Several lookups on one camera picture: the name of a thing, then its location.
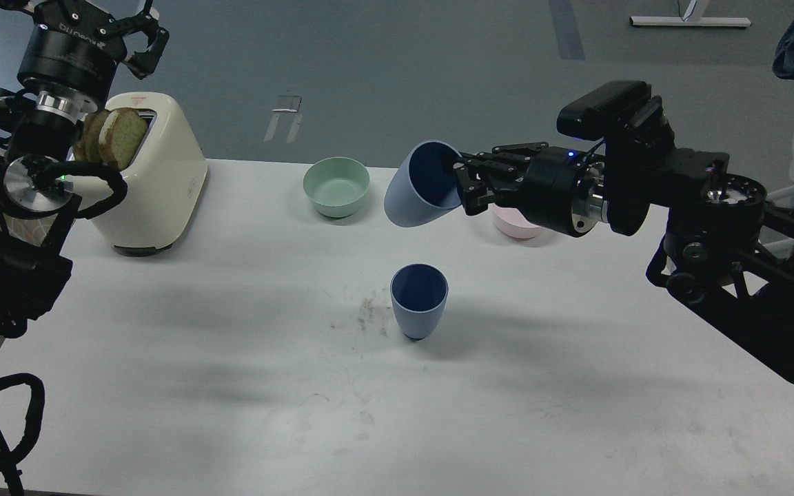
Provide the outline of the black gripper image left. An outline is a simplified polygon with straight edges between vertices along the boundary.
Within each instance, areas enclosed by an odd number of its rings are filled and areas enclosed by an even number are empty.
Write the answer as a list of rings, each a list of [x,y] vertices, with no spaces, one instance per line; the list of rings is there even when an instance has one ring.
[[[31,93],[72,98],[84,111],[103,107],[123,60],[137,79],[154,73],[170,40],[154,7],[126,19],[128,34],[146,37],[145,49],[129,56],[124,41],[102,37],[116,17],[94,1],[0,1],[0,9],[28,14],[35,24],[19,66],[20,84]]]

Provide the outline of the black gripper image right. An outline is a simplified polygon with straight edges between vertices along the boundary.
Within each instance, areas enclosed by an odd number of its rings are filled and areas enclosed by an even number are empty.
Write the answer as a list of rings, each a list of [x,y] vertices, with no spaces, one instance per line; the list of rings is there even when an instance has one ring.
[[[488,152],[445,157],[442,169],[454,174],[467,216],[491,205],[518,207],[529,222],[572,238],[609,222],[599,154],[547,142],[496,145]]]

